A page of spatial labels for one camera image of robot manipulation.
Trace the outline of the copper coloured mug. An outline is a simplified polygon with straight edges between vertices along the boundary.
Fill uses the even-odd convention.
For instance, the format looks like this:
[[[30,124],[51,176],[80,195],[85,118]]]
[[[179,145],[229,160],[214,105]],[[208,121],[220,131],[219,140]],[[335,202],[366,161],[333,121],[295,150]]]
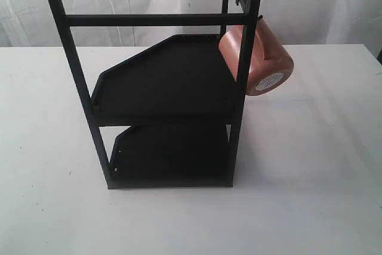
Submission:
[[[243,26],[236,25],[220,39],[218,49],[237,78]],[[282,85],[292,74],[294,62],[270,27],[259,19],[249,66],[246,95],[259,96]]]

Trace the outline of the black metal shelf rack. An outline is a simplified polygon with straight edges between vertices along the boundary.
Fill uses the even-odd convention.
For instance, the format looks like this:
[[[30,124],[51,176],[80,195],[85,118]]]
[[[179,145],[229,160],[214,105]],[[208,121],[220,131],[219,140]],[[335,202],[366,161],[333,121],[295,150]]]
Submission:
[[[218,14],[67,14],[48,0],[109,189],[232,187],[260,0]],[[88,89],[73,27],[217,26],[179,34]]]

